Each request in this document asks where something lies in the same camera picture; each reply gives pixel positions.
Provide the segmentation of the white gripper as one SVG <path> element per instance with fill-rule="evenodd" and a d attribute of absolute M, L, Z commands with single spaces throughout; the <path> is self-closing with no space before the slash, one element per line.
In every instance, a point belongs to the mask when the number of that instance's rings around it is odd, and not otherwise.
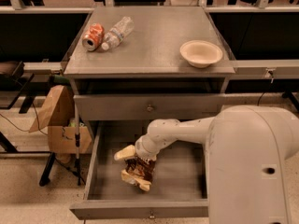
<path fill-rule="evenodd" d="M 114 160 L 123 161 L 133 159 L 136 154 L 142 159 L 155 161 L 161 149 L 161 142 L 155 141 L 148 134 L 145 134 L 135 142 L 135 145 L 129 145 L 116 152 Z"/>

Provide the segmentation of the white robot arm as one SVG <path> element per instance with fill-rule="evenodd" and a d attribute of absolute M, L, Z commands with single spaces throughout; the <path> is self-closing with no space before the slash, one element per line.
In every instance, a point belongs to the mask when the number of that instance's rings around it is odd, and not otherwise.
<path fill-rule="evenodd" d="M 156 119 L 115 160 L 154 161 L 177 141 L 204 146 L 209 224 L 292 224 L 284 162 L 299 150 L 299 118 L 279 108 L 236 105 L 217 116 Z"/>

